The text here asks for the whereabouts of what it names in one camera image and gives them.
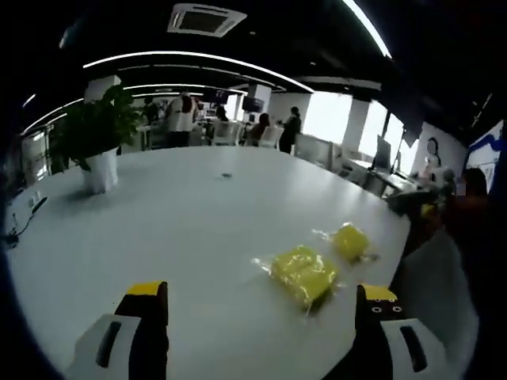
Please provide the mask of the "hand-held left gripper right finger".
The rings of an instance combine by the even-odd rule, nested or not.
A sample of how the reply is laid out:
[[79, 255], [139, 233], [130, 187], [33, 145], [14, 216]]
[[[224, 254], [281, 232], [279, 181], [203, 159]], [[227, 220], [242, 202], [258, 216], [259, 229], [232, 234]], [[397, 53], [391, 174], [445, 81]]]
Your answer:
[[354, 364], [361, 379], [445, 379], [443, 344], [417, 318], [408, 318], [386, 287], [357, 287]]

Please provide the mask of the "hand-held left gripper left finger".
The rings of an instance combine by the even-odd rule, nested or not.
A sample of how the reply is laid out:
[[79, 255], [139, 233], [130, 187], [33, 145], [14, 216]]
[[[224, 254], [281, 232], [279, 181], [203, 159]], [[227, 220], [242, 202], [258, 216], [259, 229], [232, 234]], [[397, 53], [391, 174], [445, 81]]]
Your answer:
[[67, 379], [165, 379], [168, 285], [137, 283], [78, 339]]

